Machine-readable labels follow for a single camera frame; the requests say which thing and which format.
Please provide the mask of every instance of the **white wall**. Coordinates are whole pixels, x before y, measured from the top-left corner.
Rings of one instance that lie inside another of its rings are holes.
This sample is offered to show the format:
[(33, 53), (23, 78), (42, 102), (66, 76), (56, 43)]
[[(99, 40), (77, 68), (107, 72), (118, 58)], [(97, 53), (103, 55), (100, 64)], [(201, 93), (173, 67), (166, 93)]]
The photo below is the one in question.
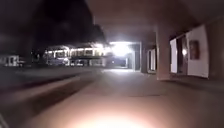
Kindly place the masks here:
[[(206, 77), (209, 76), (209, 51), (205, 26), (198, 27), (186, 34), (188, 45), (188, 75)], [(198, 40), (200, 47), (200, 59), (190, 60), (189, 42)]]
[(170, 69), (172, 73), (177, 73), (177, 40), (170, 41), (171, 46), (171, 65)]

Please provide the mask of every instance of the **sidewalk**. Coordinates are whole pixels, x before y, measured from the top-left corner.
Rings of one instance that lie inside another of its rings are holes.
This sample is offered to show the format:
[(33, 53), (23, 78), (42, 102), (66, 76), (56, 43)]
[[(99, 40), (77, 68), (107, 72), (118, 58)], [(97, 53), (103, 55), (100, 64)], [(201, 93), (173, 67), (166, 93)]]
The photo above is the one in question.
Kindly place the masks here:
[(154, 76), (111, 70), (25, 128), (222, 128), (222, 98)]
[(180, 83), (190, 88), (209, 92), (224, 93), (224, 81), (209, 80), (205, 78), (174, 76), (172, 82)]

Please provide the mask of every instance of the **road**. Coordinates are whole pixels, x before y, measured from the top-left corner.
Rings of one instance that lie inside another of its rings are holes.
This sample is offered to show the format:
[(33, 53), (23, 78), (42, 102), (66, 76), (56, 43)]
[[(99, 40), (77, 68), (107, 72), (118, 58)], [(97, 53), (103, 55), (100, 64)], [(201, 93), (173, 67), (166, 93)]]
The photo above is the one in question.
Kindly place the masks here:
[(223, 128), (223, 94), (105, 70), (81, 91), (30, 118), (25, 128)]
[(51, 68), (0, 68), (0, 91), (29, 86), (30, 83), (47, 81), (69, 75), (75, 75), (91, 68), (82, 67), (51, 67)]

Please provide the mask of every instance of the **pillar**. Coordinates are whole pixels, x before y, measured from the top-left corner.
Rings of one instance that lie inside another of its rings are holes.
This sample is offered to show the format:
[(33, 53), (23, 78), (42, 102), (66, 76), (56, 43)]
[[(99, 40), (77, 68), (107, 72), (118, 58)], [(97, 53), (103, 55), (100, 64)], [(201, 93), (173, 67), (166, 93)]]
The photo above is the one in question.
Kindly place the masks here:
[(141, 47), (140, 47), (140, 64), (141, 64), (141, 68), (140, 71), (142, 73), (148, 73), (147, 70), (147, 47), (144, 43), (141, 43)]
[(140, 52), (133, 52), (133, 60), (132, 60), (133, 70), (140, 70)]
[(157, 79), (170, 79), (170, 31), (166, 27), (157, 27)]

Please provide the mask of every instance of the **building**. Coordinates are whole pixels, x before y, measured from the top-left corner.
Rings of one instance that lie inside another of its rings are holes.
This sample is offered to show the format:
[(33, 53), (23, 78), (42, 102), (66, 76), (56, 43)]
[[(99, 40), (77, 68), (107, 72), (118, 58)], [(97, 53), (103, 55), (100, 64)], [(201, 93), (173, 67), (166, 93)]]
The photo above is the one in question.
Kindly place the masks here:
[(104, 45), (86, 43), (52, 46), (45, 52), (49, 65), (94, 66), (110, 68), (133, 68), (133, 50), (130, 44)]

